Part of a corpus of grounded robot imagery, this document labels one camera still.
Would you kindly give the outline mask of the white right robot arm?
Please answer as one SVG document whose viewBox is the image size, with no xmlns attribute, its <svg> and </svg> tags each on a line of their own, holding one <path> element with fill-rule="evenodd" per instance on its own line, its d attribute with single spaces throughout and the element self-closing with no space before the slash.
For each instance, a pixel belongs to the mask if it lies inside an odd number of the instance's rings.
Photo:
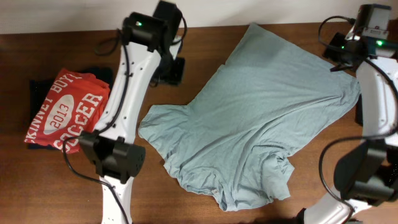
<svg viewBox="0 0 398 224">
<path fill-rule="evenodd" d="M 329 143 L 359 140 L 334 171 L 334 185 L 298 214 L 299 223 L 349 223 L 358 212 L 397 200 L 397 43 L 350 32 L 336 33 L 324 57 L 333 71 L 352 70 L 361 88 L 363 134 Z"/>
</svg>

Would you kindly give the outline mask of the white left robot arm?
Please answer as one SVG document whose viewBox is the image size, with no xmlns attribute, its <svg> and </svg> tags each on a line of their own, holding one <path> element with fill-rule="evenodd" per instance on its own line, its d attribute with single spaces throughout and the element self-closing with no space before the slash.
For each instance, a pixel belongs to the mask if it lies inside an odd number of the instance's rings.
<svg viewBox="0 0 398 224">
<path fill-rule="evenodd" d="M 102 186 L 102 223 L 132 223 L 132 183 L 146 156 L 134 143 L 137 119 L 149 86 L 181 82 L 185 60 L 178 53 L 184 36 L 177 31 L 186 24 L 179 10 L 133 12 L 118 32 L 121 58 L 109 101 L 94 131 L 79 137 Z"/>
</svg>

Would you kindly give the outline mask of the light blue t-shirt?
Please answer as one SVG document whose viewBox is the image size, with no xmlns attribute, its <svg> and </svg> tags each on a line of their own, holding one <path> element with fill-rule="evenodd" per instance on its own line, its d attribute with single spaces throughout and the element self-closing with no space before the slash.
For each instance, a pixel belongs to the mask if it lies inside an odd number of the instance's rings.
<svg viewBox="0 0 398 224">
<path fill-rule="evenodd" d="M 154 105 L 138 134 L 180 186 L 226 212 L 288 198 L 289 157 L 357 102 L 358 81 L 251 24 L 187 105 Z"/>
</svg>

